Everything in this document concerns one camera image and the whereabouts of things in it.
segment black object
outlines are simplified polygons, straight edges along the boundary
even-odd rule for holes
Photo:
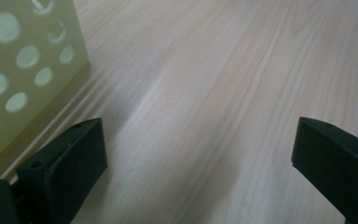
[[[0,223],[70,223],[106,167],[102,120],[72,126],[0,180]]]
[[[292,162],[350,223],[358,223],[357,137],[329,123],[300,118]]]

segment light wood tabletop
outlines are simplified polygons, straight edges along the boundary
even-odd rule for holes
[[[89,66],[0,177],[101,117],[109,167],[73,223],[343,223],[290,159],[300,116],[358,135],[358,1],[75,5]]]

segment table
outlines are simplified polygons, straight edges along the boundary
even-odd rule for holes
[[[358,134],[358,1],[75,4],[89,66],[0,177],[101,117],[109,168],[74,223],[343,223],[290,158],[300,116]]]

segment perforated plastic basket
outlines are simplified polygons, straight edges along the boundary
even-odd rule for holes
[[[0,0],[0,153],[87,61],[72,0]]]

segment wood grain surface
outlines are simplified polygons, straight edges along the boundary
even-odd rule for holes
[[[343,223],[290,158],[300,116],[358,134],[358,1],[75,4],[89,66],[1,177],[102,117],[109,168],[74,223]]]

